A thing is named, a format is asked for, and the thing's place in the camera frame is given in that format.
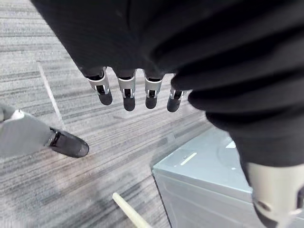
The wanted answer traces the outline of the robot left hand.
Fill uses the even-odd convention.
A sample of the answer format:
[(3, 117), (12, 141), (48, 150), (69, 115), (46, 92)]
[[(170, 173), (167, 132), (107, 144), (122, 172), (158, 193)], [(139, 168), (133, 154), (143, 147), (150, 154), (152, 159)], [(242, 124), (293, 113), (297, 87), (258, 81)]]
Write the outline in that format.
[(236, 144), (259, 220), (286, 227), (304, 200), (301, 0), (35, 0), (84, 76), (174, 74)]

